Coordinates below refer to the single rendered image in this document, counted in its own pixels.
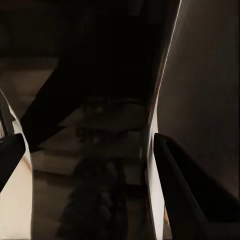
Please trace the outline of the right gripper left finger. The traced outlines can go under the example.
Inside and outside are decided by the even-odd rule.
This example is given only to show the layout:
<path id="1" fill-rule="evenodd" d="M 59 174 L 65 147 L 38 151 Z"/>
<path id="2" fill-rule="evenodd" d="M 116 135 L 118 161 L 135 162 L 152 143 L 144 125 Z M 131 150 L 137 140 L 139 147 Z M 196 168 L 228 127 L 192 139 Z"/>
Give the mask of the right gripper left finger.
<path id="1" fill-rule="evenodd" d="M 26 152 L 21 133 L 0 137 L 0 193 Z"/>

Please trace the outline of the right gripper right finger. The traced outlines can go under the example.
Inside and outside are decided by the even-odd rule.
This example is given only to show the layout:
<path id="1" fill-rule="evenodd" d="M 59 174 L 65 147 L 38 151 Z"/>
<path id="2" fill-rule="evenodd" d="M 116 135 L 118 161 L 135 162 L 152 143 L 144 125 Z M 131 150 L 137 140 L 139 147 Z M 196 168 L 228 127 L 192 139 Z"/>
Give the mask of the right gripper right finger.
<path id="1" fill-rule="evenodd" d="M 240 201 L 173 138 L 153 152 L 173 240 L 240 240 Z"/>

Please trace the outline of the bottle of coffee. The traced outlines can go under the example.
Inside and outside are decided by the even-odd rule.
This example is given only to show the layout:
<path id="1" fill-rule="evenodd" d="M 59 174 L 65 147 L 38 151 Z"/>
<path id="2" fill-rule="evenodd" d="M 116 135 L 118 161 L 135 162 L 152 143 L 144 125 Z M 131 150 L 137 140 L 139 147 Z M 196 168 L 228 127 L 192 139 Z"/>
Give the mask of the bottle of coffee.
<path id="1" fill-rule="evenodd" d="M 0 0 L 0 91 L 28 143 L 30 240 L 164 240 L 153 151 L 182 0 Z"/>

